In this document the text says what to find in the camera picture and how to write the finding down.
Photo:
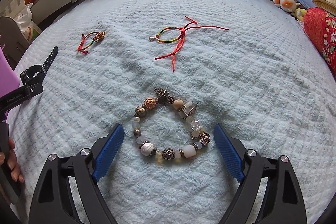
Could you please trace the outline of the person's left hand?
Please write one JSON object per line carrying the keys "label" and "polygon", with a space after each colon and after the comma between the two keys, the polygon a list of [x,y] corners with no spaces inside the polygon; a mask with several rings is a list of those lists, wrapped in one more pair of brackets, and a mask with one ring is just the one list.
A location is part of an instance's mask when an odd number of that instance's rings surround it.
{"label": "person's left hand", "polygon": [[21,184],[25,182],[23,175],[21,174],[21,167],[17,162],[17,156],[15,154],[15,144],[13,139],[8,138],[9,153],[7,156],[3,152],[0,153],[1,165],[7,160],[7,165],[11,170],[11,178],[14,181],[19,181]]}

